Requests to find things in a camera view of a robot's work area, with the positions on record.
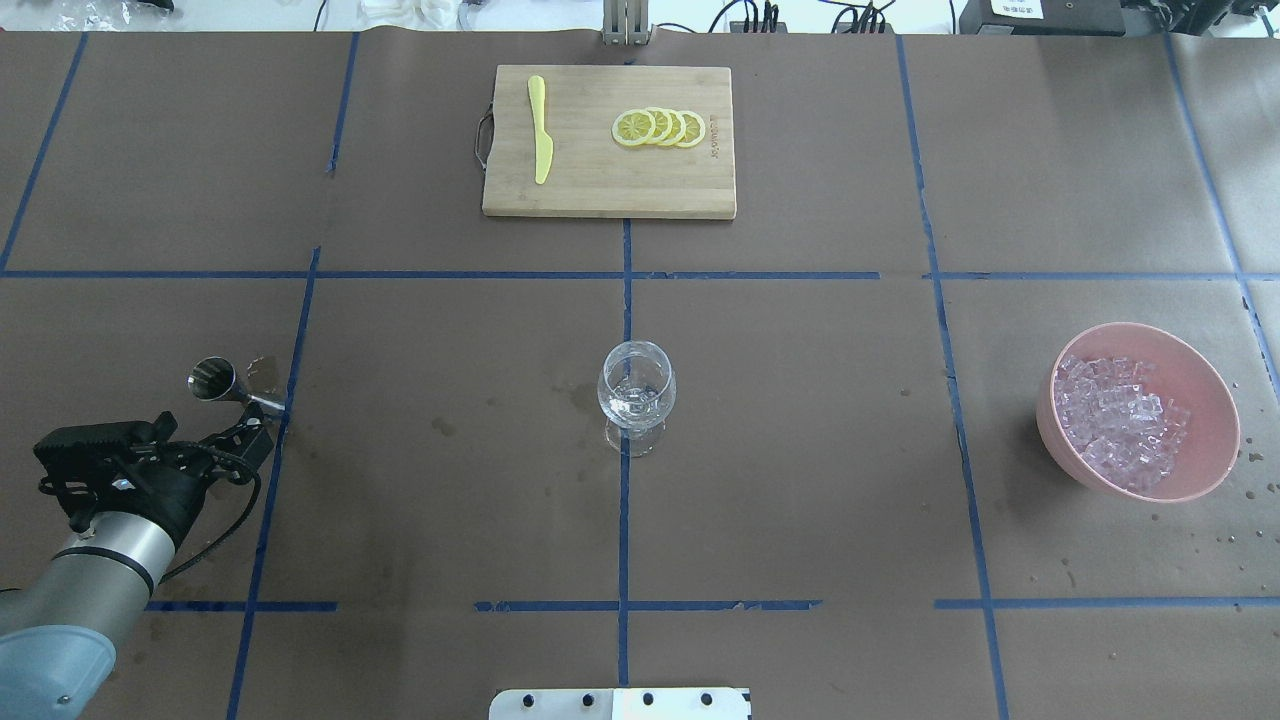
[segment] white label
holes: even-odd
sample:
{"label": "white label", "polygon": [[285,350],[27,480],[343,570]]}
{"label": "white label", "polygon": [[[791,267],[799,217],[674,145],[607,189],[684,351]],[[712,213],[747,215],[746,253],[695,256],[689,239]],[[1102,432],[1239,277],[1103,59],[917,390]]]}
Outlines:
{"label": "white label", "polygon": [[991,0],[991,12],[1006,18],[1044,19],[1039,0]]}

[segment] table surface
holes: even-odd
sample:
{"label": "table surface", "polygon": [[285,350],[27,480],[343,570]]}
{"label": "table surface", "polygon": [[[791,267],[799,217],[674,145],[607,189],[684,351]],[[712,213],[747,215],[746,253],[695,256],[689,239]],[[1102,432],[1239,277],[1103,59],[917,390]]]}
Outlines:
{"label": "table surface", "polygon": [[[714,684],[756,717],[1270,717],[1276,46],[844,40],[0,36],[4,583],[67,534],[46,432],[225,427],[183,386],[215,354],[276,359],[292,409],[84,716]],[[737,219],[485,218],[494,68],[623,61],[732,67]],[[1233,388],[1210,496],[1044,451],[1039,380],[1107,320]],[[634,461],[593,392],[623,338],[680,379]],[[180,555],[244,498],[211,495]]]}

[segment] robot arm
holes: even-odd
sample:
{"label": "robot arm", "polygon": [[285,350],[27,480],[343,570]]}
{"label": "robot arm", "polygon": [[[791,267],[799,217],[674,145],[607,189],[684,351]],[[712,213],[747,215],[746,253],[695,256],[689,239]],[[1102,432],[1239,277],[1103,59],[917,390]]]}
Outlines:
{"label": "robot arm", "polygon": [[[157,584],[230,536],[257,500],[274,442],[261,406],[201,442],[170,442],[178,423],[108,423],[54,430],[36,445],[72,537],[27,591],[0,592],[0,717],[77,717],[115,665]],[[253,483],[239,519],[165,574],[215,482]]]}

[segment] cable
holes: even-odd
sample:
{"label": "cable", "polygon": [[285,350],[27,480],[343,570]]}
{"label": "cable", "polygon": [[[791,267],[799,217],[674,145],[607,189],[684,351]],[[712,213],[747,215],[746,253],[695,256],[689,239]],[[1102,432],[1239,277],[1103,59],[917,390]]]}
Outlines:
{"label": "cable", "polygon": [[[707,29],[707,32],[716,32],[716,26],[719,24],[721,18],[724,17],[724,13],[727,13],[730,8],[732,8],[733,5],[737,5],[739,3],[742,3],[744,5],[749,5],[751,15],[754,15],[755,19],[756,19],[756,23],[759,23],[760,6],[755,4],[755,0],[730,0],[730,3],[727,5],[724,5],[723,8],[721,8],[719,13],[716,13],[716,19],[712,20],[712,27],[709,27]],[[746,20],[742,22],[742,29],[745,31],[749,26],[750,26],[750,18],[748,18]]]}
{"label": "cable", "polygon": [[[874,3],[868,3],[867,5],[851,5],[849,3],[836,3],[833,0],[818,0],[818,1],[826,3],[828,5],[840,5],[844,8],[840,13],[836,14],[835,22],[831,23],[831,32],[832,33],[841,32],[845,35],[884,32],[884,28],[888,24],[887,19],[884,18],[884,8],[888,8],[888,5],[897,3],[897,0],[890,0],[888,5],[884,5],[884,8],[876,8]],[[840,29],[840,23],[845,19],[846,13],[852,13],[854,18],[849,23],[847,28]]]}
{"label": "cable", "polygon": [[259,493],[262,492],[262,475],[260,475],[257,473],[257,469],[246,462],[242,457],[237,457],[230,452],[223,452],[216,447],[210,447],[207,445],[202,445],[198,442],[170,442],[165,445],[165,448],[188,448],[204,452],[210,457],[212,457],[214,460],[219,460],[218,462],[219,466],[225,469],[234,469],[243,475],[248,475],[250,480],[253,483],[253,491],[250,493],[248,501],[244,503],[244,510],[241,511],[239,518],[236,518],[236,521],[232,523],[230,527],[227,528],[225,532],[223,532],[223,534],[218,536],[218,539],[205,546],[205,548],[197,552],[196,555],[192,555],[191,559],[188,559],[182,565],[178,565],[173,570],[165,573],[164,577],[160,578],[161,583],[168,583],[173,578],[180,575],[182,573],[186,573],[187,570],[191,569],[192,565],[207,557],[209,553],[212,552],[215,548],[218,548],[218,546],[223,544],[223,542],[225,542],[227,538],[232,537],[232,533],[238,530],[239,527],[244,524],[244,520],[248,520],[250,514],[253,512],[253,506],[257,505],[257,496]]}
{"label": "cable", "polygon": [[328,4],[329,0],[320,0],[320,8],[316,9],[316,24],[311,26],[311,32],[316,32],[317,29],[320,29],[320,13],[324,13],[324,8]]}

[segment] cutting board handle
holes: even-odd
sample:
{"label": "cutting board handle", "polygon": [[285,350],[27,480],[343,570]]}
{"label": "cutting board handle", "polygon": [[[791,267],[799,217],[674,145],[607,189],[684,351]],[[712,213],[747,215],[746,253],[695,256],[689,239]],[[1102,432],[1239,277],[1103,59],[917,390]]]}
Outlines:
{"label": "cutting board handle", "polygon": [[[484,145],[484,127],[489,126],[489,145]],[[493,151],[493,101],[489,102],[489,109],[480,115],[480,122],[476,123],[476,160],[480,160],[480,172],[489,172],[489,152]]]}

